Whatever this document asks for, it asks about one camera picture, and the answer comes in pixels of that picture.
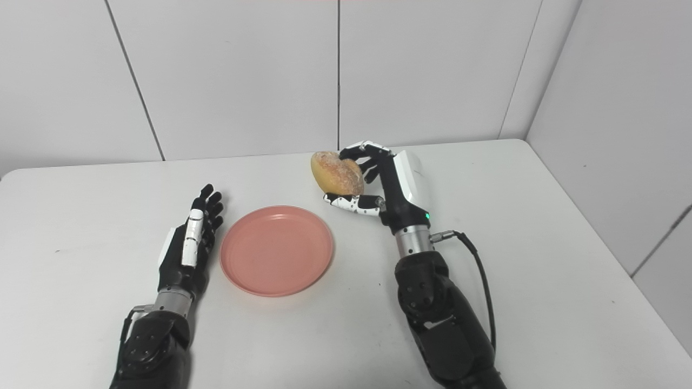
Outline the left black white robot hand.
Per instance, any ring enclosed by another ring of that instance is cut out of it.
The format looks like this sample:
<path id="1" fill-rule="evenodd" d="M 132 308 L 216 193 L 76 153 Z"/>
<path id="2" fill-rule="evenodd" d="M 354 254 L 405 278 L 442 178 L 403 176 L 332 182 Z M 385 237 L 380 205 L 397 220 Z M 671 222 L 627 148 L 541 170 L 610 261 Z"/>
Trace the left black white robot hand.
<path id="1" fill-rule="evenodd" d="M 223 224 L 222 193 L 207 184 L 200 191 L 183 224 L 171 230 L 159 264 L 158 292 L 183 290 L 196 299 L 209 282 L 208 264 Z"/>

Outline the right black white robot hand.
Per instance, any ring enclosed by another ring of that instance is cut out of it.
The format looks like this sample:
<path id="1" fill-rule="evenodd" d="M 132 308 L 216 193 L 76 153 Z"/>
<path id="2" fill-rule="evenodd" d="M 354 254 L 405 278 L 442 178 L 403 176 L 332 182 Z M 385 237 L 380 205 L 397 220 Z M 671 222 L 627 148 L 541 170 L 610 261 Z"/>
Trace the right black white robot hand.
<path id="1" fill-rule="evenodd" d="M 326 192 L 324 202 L 351 213 L 378 217 L 392 234 L 413 226 L 430 227 L 430 196 L 426 190 L 422 165 L 417 155 L 393 150 L 364 140 L 343 148 L 339 160 L 362 159 L 357 163 L 365 184 L 379 179 L 383 194 L 337 194 Z"/>

